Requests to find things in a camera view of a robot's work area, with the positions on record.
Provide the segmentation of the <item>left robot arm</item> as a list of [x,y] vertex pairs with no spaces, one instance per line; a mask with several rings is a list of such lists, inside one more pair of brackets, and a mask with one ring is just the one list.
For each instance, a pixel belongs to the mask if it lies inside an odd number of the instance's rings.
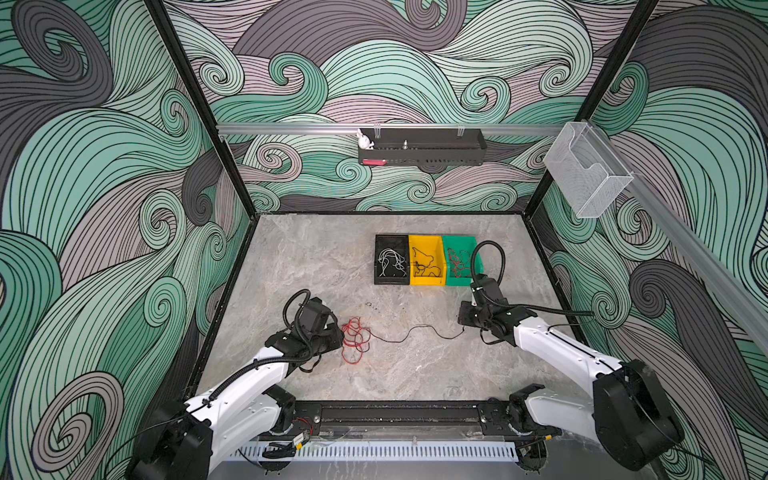
[[289,297],[283,327],[255,356],[208,391],[157,409],[137,434],[126,479],[205,479],[248,440],[292,427],[295,397],[281,382],[311,372],[341,348],[338,319],[308,289]]

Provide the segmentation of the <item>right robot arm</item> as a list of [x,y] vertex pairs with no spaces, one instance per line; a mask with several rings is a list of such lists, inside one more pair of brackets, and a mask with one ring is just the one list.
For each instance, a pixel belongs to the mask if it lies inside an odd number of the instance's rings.
[[562,397],[542,384],[511,394],[505,417],[514,433],[530,440],[517,454],[567,431],[598,442],[619,465],[638,471],[680,446],[685,430],[651,367],[602,354],[560,332],[541,318],[543,306],[510,303],[501,292],[502,279],[476,269],[485,245],[478,243],[470,254],[472,298],[462,303],[459,323],[478,329],[488,346],[508,344],[537,356],[589,396],[588,401]]

